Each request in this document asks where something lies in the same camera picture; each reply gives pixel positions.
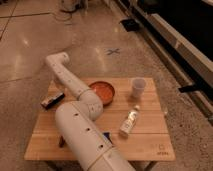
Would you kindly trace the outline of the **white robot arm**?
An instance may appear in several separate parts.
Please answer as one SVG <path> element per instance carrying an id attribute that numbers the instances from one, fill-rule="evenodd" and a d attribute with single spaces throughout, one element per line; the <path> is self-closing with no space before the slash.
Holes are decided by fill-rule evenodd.
<path id="1" fill-rule="evenodd" d="M 103 113 L 98 95 L 80 78 L 69 71 L 70 61 L 61 52 L 46 57 L 45 62 L 74 101 L 56 109 L 56 126 L 84 171 L 135 171 L 119 150 L 104 136 L 94 121 Z"/>

